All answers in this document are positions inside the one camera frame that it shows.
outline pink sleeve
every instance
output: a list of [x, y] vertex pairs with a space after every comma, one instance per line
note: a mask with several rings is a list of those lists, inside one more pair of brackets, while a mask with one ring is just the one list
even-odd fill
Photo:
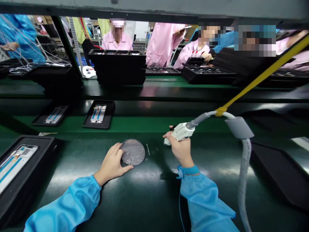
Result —
[[190, 44], [187, 44], [179, 53], [179, 56], [174, 64], [174, 68], [182, 68], [183, 63], [186, 63], [188, 58], [192, 55]]

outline metal frame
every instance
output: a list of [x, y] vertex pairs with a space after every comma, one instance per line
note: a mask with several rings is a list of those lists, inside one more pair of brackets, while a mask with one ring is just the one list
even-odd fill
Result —
[[82, 78], [82, 74], [80, 72], [80, 69], [78, 67], [78, 64], [77, 64], [77, 61], [75, 59], [75, 55], [74, 55], [74, 52], [73, 52], [73, 49], [69, 43], [69, 40], [66, 36], [66, 33], [65, 33], [65, 30], [63, 28], [63, 25], [62, 25], [62, 22], [61, 22], [61, 19], [59, 16], [52, 16], [51, 17], [52, 21], [54, 22], [55, 24], [55, 27], [57, 29], [57, 32], [58, 32], [58, 35], [61, 39], [61, 42], [63, 44], [63, 47], [64, 47], [64, 50], [65, 50], [65, 53], [67, 54], [70, 62], [71, 62], [71, 65], [72, 67], [74, 68], [74, 70], [76, 71], [76, 74]]
[[280, 25], [282, 29], [309, 28], [308, 0], [0, 0], [0, 13], [126, 18], [135, 21], [197, 24], [216, 21], [230, 26]]

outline metal mesh plate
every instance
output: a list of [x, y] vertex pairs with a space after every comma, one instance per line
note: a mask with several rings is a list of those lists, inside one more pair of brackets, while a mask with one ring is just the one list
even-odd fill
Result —
[[145, 158], [144, 146], [135, 139], [128, 139], [121, 145], [123, 150], [122, 160], [128, 165], [138, 165], [143, 162]]

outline black box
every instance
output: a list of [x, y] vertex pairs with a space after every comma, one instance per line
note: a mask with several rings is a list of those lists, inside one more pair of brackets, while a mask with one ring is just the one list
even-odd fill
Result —
[[0, 229], [15, 224], [28, 213], [44, 181], [46, 169], [56, 157], [60, 141], [49, 136], [21, 135], [0, 156], [0, 163], [23, 144], [38, 146], [38, 149], [0, 194]]
[[46, 96], [55, 100], [76, 100], [83, 86], [72, 66], [37, 67], [28, 72], [26, 77], [41, 85]]
[[[104, 118], [102, 123], [91, 123], [90, 119], [93, 115], [93, 111], [96, 105], [106, 105], [106, 110], [104, 113]], [[110, 127], [110, 122], [112, 119], [112, 116], [115, 111], [115, 102], [114, 101], [108, 101], [108, 100], [94, 100], [91, 104], [91, 107], [88, 111], [87, 117], [84, 121], [84, 128], [91, 128], [91, 129], [101, 129], [101, 130], [108, 130]]]
[[185, 67], [182, 74], [190, 84], [232, 84], [237, 76], [221, 67]]
[[92, 49], [97, 80], [103, 85], [143, 84], [146, 79], [146, 56], [139, 51]]

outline stacked black trays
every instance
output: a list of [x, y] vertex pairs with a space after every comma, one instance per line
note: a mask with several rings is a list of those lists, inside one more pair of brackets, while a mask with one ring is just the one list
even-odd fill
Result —
[[221, 67], [185, 67], [182, 74], [190, 84], [232, 84], [237, 75]]
[[143, 84], [146, 79], [146, 55], [139, 51], [92, 49], [89, 58], [100, 84]]

